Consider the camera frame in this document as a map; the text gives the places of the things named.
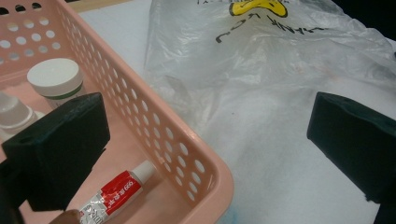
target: black sponge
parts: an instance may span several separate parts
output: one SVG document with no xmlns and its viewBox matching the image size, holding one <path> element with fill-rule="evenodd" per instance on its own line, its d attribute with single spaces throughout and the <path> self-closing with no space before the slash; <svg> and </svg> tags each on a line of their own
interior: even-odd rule
<svg viewBox="0 0 396 224">
<path fill-rule="evenodd" d="M 367 200 L 396 203 L 396 121 L 342 96 L 318 92 L 307 137 Z"/>
<path fill-rule="evenodd" d="M 2 146 L 8 166 L 25 178 L 32 209 L 50 211 L 67 207 L 109 139 L 102 95 L 91 93 L 66 102 Z"/>
</svg>

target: white bottle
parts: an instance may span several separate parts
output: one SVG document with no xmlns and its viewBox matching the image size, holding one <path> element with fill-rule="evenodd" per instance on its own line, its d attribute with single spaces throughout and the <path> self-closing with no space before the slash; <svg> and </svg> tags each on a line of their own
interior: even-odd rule
<svg viewBox="0 0 396 224">
<path fill-rule="evenodd" d="M 0 139 L 5 142 L 44 116 L 15 96 L 0 91 Z"/>
</svg>

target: green jar band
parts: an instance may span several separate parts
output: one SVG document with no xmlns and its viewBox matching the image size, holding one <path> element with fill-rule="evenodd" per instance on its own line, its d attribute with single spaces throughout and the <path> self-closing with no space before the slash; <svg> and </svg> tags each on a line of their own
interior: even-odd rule
<svg viewBox="0 0 396 224">
<path fill-rule="evenodd" d="M 74 94 L 78 93 L 81 90 L 81 88 L 82 88 L 82 82 L 75 90 L 70 91 L 66 94 L 59 95 L 59 96 L 44 96 L 44 97 L 46 97 L 47 99 L 50 99 L 50 100 L 62 100 L 62 99 L 68 98 L 68 97 L 73 96 Z"/>
</svg>

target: white jar lid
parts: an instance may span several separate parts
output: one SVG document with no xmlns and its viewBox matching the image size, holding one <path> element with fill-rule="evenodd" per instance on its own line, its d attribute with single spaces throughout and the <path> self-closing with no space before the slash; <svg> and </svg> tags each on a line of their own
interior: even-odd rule
<svg viewBox="0 0 396 224">
<path fill-rule="evenodd" d="M 43 96 L 67 94 L 79 87 L 82 79 L 78 64 L 66 58 L 38 63 L 27 74 L 27 80 Z"/>
</svg>

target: small tube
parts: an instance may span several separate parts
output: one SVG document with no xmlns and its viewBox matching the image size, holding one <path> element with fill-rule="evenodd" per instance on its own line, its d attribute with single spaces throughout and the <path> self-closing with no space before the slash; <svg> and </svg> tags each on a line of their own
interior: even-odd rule
<svg viewBox="0 0 396 224">
<path fill-rule="evenodd" d="M 150 161 L 144 161 L 132 172 L 117 175 L 80 209 L 80 223 L 102 224 L 110 220 L 143 191 L 142 186 L 154 169 Z"/>
</svg>

